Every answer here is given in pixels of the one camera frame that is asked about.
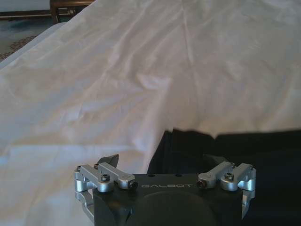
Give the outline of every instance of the black fabric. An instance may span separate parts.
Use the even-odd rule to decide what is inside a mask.
[[[244,225],[301,222],[301,130],[225,134],[213,139],[195,131],[166,131],[148,173],[200,173],[210,170],[203,154],[223,156],[256,168],[256,198]]]

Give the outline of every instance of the silver metal bracket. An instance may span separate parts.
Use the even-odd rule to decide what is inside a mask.
[[[135,176],[127,174],[103,162],[95,165],[97,169],[83,165],[78,166],[74,171],[75,197],[82,202],[84,213],[94,223],[93,197],[89,189],[97,188],[99,192],[110,192],[114,188],[114,181],[122,189],[136,189],[138,183]]]
[[[110,178],[112,178],[121,189],[136,189],[138,186],[133,174],[122,172],[106,162],[98,165],[98,172],[110,175]]]
[[[225,191],[243,190],[242,218],[246,215],[250,200],[255,197],[256,169],[250,164],[242,163],[235,167],[233,163],[222,162],[207,173],[198,175],[198,182],[207,188],[213,188],[220,181]]]

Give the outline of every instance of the wooden furniture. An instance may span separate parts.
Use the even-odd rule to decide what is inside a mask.
[[[59,8],[67,8],[69,13],[74,16],[78,11],[90,5],[94,0],[50,0],[50,13],[53,23],[61,22],[58,14]]]

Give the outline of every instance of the white cloth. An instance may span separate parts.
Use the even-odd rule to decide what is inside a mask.
[[[91,225],[73,170],[164,130],[301,126],[298,0],[99,0],[0,71],[0,225]]]

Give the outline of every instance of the floor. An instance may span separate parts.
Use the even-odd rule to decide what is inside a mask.
[[[52,18],[0,21],[0,62],[52,25]]]

